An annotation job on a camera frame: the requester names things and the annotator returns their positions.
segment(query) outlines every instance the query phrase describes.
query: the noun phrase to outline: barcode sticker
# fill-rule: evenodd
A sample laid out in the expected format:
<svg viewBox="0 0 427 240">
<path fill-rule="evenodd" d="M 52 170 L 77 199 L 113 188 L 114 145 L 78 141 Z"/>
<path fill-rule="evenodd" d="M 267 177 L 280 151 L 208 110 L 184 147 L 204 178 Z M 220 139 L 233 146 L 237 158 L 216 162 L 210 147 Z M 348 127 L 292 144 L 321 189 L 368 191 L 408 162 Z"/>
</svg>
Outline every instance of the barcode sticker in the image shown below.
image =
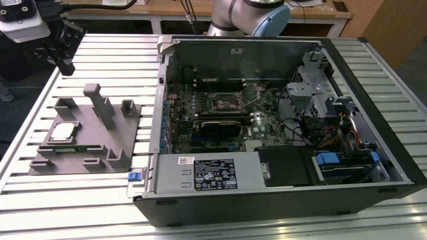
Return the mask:
<svg viewBox="0 0 427 240">
<path fill-rule="evenodd" d="M 177 158 L 177 164 L 193 164 L 194 157 L 193 156 L 180 156 Z"/>
</svg>

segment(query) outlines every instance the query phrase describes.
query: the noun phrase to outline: wooden desk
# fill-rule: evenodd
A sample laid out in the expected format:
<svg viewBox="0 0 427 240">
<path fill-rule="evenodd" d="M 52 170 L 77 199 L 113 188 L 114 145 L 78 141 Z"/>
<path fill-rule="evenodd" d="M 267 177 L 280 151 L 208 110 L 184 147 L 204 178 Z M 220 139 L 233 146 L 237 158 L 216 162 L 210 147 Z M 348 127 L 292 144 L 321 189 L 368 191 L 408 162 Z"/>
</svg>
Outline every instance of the wooden desk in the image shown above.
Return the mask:
<svg viewBox="0 0 427 240">
<path fill-rule="evenodd" d="M 101 0 L 65 0 L 68 4 L 101 4 Z M 198 21 L 210 21 L 212 0 L 192 0 L 194 14 Z M 296 8 L 291 10 L 289 23 L 331 25 L 327 36 L 339 37 L 347 20 L 352 18 L 349 12 L 339 12 L 333 8 L 332 0 L 327 0 L 325 7 Z M 69 19 L 81 20 L 149 20 L 152 33 L 161 34 L 161 21 L 185 21 L 184 10 L 178 0 L 149 0 L 146 5 L 133 5 L 128 10 L 80 9 L 72 11 Z"/>
<path fill-rule="evenodd" d="M 355 13 L 341 37 L 364 37 L 396 69 L 425 34 L 425 0 L 343 0 Z"/>
</svg>

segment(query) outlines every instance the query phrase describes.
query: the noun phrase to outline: black side panel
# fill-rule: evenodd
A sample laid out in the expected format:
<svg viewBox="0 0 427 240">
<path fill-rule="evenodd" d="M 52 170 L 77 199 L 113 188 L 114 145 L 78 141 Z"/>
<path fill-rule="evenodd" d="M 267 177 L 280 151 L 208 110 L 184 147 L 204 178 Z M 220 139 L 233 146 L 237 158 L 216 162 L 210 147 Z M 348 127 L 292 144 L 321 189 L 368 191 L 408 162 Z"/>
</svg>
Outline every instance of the black side panel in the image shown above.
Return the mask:
<svg viewBox="0 0 427 240">
<path fill-rule="evenodd" d="M 409 189 L 404 187 L 312 190 L 264 194 L 142 199 L 134 201 L 154 227 L 355 214 Z M 158 204 L 172 201 L 176 204 Z"/>
<path fill-rule="evenodd" d="M 425 187 L 427 178 L 423 174 L 423 171 L 416 165 L 379 109 L 376 108 L 376 105 L 373 104 L 373 101 L 371 100 L 369 95 L 367 94 L 360 82 L 357 81 L 357 78 L 352 70 L 349 69 L 337 49 L 335 48 L 328 38 L 324 38 L 321 43 L 323 43 L 323 46 L 325 47 L 325 50 L 331 58 L 333 59 L 337 70 L 343 75 L 343 78 L 349 86 L 349 89 L 353 92 L 356 99 L 359 100 L 360 106 L 365 111 L 367 117 L 371 119 L 373 126 L 389 148 L 389 151 L 395 159 L 400 163 L 400 166 L 403 168 L 403 171 L 407 177 L 416 185 L 423 185 Z"/>
</svg>

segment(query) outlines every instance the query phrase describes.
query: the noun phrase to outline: black cable bundle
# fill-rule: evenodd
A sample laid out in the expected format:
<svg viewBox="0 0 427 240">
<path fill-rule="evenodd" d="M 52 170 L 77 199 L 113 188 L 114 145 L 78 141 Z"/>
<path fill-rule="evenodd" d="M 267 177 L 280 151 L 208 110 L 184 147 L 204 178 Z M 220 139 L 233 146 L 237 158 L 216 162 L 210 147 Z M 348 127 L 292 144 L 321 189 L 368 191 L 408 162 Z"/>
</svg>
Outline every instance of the black cable bundle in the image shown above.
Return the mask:
<svg viewBox="0 0 427 240">
<path fill-rule="evenodd" d="M 132 0 L 126 5 L 122 6 L 109 6 L 101 4 L 62 4 L 62 11 L 69 12 L 76 9 L 105 9 L 105 10 L 126 10 L 133 6 L 137 0 Z"/>
</svg>

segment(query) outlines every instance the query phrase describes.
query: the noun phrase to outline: floor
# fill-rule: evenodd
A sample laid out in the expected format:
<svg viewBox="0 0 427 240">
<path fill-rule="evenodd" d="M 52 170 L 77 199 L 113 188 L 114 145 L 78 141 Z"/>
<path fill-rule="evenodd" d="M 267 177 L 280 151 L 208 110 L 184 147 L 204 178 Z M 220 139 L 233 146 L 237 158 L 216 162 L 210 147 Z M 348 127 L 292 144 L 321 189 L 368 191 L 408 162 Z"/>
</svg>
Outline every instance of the floor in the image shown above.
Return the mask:
<svg viewBox="0 0 427 240">
<path fill-rule="evenodd" d="M 404 64 L 396 70 L 397 75 L 412 89 L 413 93 L 427 105 L 427 41 L 423 41 L 405 59 Z M 36 102 L 42 86 L 45 85 L 52 70 L 42 70 L 33 73 L 21 81 L 2 82 L 4 86 L 14 95 L 12 102 L 0 102 L 0 159 L 8 149 L 6 142 L 20 129 L 30 108 Z"/>
</svg>

